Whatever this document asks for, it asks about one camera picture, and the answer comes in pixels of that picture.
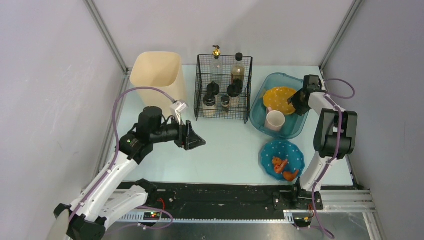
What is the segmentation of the small pepper shaker jar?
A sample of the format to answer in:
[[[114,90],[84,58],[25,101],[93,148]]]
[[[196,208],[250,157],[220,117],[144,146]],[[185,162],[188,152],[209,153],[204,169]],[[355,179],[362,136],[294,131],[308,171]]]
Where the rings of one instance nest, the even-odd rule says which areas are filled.
[[[228,95],[223,95],[221,97],[221,109],[225,114],[228,114],[230,111],[231,99]]]

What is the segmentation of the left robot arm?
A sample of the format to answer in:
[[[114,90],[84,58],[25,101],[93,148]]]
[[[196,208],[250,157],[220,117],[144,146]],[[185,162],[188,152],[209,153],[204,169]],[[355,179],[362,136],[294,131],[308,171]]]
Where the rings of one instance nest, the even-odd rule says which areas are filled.
[[[117,143],[115,156],[92,183],[71,204],[59,204],[54,210],[56,218],[47,239],[101,240],[117,220],[133,209],[144,208],[156,191],[149,181],[136,182],[121,196],[108,201],[124,178],[149,155],[154,144],[174,142],[186,151],[204,146],[187,120],[163,121],[162,110],[148,106],[139,114],[138,122]]]

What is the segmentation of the pink white mug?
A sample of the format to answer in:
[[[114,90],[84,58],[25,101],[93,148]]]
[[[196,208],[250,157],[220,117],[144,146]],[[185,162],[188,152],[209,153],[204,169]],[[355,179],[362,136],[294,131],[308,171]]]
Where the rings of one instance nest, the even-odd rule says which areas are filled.
[[[266,118],[264,122],[264,127],[270,131],[279,132],[284,124],[286,123],[285,115],[278,111],[273,110],[271,107],[266,109]]]

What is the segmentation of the blue dotted plate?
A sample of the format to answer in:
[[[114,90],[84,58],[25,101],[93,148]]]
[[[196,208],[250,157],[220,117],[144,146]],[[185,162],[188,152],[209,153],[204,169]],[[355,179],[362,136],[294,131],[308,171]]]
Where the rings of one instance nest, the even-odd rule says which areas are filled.
[[[304,154],[294,143],[288,140],[277,139],[266,143],[259,151],[258,157],[264,171],[278,181],[290,182],[274,172],[273,157],[278,157],[282,160],[288,159],[288,166],[285,168],[286,171],[293,173],[296,169],[299,169],[296,178],[300,177],[305,169]]]

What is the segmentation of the yellow dotted plate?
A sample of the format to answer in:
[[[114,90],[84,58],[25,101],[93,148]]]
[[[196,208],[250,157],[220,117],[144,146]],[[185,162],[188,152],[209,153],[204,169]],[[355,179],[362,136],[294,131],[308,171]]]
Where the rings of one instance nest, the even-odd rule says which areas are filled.
[[[294,106],[289,103],[291,98],[297,91],[294,88],[280,86],[267,90],[262,97],[263,105],[273,111],[279,111],[285,116],[295,113]]]

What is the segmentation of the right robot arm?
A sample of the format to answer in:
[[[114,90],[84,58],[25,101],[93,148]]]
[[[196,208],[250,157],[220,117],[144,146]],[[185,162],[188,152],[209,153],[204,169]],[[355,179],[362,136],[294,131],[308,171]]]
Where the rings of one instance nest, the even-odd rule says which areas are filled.
[[[296,115],[303,116],[313,110],[319,116],[313,137],[315,154],[292,187],[293,205],[307,209],[316,203],[316,194],[326,173],[336,161],[353,152],[358,114],[339,106],[317,75],[306,75],[302,88],[288,99],[288,103],[294,107]]]

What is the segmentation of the spice jar black lid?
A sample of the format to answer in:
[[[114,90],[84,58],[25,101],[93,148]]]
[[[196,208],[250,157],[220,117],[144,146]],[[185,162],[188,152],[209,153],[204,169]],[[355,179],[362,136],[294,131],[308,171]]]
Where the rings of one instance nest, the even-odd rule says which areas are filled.
[[[243,90],[243,81],[235,79],[232,84],[227,87],[227,95],[230,98],[230,107],[236,108],[240,103],[240,96]]]
[[[206,94],[202,100],[203,116],[212,118],[217,113],[216,97],[213,94]]]
[[[217,96],[220,93],[220,86],[218,83],[212,81],[206,86],[206,94],[210,96]]]

